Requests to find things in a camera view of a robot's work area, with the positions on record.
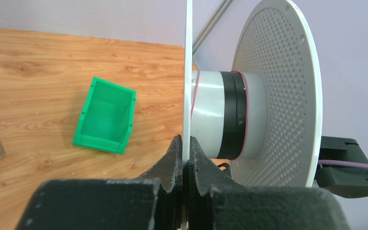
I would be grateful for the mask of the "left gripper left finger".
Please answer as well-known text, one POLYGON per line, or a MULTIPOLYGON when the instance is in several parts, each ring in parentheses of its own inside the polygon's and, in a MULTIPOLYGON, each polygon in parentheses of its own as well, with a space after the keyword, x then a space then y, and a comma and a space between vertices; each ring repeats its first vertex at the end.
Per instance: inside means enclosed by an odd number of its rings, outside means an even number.
POLYGON ((43 182, 19 230, 175 230, 182 222, 182 138, 142 175, 130 179, 43 182))

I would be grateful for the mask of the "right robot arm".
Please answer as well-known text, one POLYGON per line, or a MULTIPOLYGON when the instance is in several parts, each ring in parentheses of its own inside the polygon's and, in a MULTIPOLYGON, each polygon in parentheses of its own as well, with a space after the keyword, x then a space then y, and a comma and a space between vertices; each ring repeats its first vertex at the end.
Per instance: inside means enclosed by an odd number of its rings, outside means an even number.
POLYGON ((344 198, 368 197, 368 159, 351 138, 322 136, 314 180, 344 198))

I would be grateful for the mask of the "grey cable spool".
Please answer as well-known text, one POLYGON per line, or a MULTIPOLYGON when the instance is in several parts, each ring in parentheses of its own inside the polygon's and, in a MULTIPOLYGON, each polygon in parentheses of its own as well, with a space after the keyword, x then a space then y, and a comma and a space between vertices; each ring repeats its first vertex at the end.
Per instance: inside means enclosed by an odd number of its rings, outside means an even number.
POLYGON ((308 23, 291 0, 263 0, 242 29, 231 71, 193 71, 193 3, 185 3, 184 202, 190 140, 246 187, 311 188, 322 134, 322 86, 308 23))

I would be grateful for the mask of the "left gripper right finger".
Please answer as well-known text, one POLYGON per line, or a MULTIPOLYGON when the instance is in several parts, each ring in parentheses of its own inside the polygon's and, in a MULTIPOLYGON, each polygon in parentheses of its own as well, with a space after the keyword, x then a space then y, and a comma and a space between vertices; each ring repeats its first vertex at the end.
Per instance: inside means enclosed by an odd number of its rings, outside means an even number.
POLYGON ((246 187, 190 140, 188 224, 191 230, 347 230, 330 192, 306 187, 246 187))

